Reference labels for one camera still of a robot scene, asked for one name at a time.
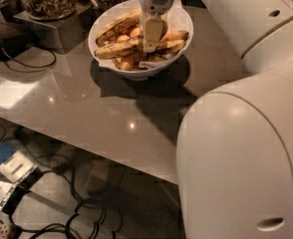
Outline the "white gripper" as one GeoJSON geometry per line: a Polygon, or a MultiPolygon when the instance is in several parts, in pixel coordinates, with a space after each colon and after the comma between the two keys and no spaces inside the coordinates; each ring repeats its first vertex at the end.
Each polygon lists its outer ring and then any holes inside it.
{"type": "Polygon", "coordinates": [[[174,0],[139,0],[141,17],[144,18],[144,51],[151,53],[167,31],[166,21],[160,18],[172,7],[174,0]]]}

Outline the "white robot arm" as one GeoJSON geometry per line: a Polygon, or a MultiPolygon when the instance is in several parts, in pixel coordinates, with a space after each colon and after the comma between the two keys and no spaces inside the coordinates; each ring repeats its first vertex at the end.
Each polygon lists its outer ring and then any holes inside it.
{"type": "Polygon", "coordinates": [[[250,75],[180,125],[186,238],[293,239],[293,0],[201,1],[250,75]]]}

